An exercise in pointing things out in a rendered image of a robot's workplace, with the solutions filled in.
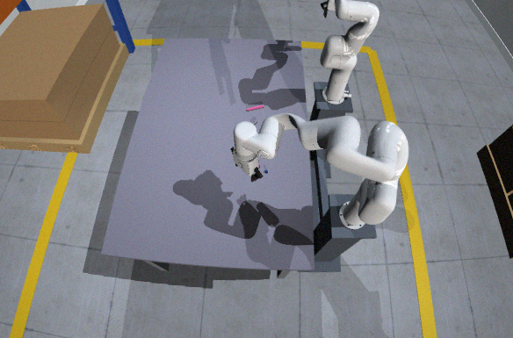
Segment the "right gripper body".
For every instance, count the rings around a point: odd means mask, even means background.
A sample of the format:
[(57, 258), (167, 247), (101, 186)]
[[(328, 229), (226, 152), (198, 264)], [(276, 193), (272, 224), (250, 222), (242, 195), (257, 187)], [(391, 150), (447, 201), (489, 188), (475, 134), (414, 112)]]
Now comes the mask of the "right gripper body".
[(328, 0), (327, 9), (329, 11), (335, 11), (335, 0)]

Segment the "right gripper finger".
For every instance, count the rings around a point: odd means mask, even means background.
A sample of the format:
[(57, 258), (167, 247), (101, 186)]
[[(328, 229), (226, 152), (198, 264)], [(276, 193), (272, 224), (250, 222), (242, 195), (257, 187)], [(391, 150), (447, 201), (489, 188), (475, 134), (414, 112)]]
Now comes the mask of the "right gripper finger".
[(327, 6), (324, 7), (324, 5), (326, 5), (326, 4), (328, 4), (328, 1), (324, 2), (324, 3), (321, 3), (322, 9), (325, 11), (324, 14), (323, 14), (323, 16), (325, 16), (325, 18), (327, 17), (327, 11), (328, 11)]

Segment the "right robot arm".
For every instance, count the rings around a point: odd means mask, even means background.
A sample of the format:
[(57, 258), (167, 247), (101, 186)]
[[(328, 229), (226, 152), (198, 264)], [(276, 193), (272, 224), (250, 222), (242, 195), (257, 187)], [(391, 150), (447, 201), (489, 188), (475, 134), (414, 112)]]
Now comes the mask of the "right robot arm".
[(329, 35), (322, 49), (321, 65), (324, 68), (332, 68), (328, 86), (322, 92), (323, 98), (330, 104), (340, 104), (345, 97), (351, 97), (351, 94), (346, 94), (349, 93), (345, 90), (346, 84), (357, 63), (357, 54), (361, 46), (379, 19), (379, 9), (375, 4), (335, 0), (335, 7), (337, 18), (358, 23), (353, 25), (346, 35)]

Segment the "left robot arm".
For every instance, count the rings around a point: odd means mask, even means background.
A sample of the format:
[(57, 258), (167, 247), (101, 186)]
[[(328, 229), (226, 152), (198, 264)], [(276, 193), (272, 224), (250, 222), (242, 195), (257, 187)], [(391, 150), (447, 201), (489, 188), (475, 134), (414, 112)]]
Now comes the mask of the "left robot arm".
[(365, 178), (354, 198), (340, 208), (339, 219), (344, 226), (359, 229), (364, 224), (376, 225), (394, 210), (398, 179), (408, 161), (408, 141), (396, 124), (376, 124), (368, 138), (366, 155), (362, 155), (358, 152), (360, 125), (352, 116), (305, 121), (281, 113), (266, 118), (259, 133), (248, 121), (237, 124), (235, 153), (243, 160), (255, 155), (273, 159), (284, 130), (290, 129), (298, 129), (306, 150), (326, 149), (329, 164)]

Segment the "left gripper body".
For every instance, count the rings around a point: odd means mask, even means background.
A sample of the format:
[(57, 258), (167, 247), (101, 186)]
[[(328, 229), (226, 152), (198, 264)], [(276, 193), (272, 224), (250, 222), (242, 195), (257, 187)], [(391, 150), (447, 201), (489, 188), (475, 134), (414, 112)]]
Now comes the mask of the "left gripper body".
[(248, 176), (253, 175), (255, 167), (259, 168), (257, 155), (249, 160), (243, 160), (236, 155), (235, 148), (233, 150), (233, 160)]

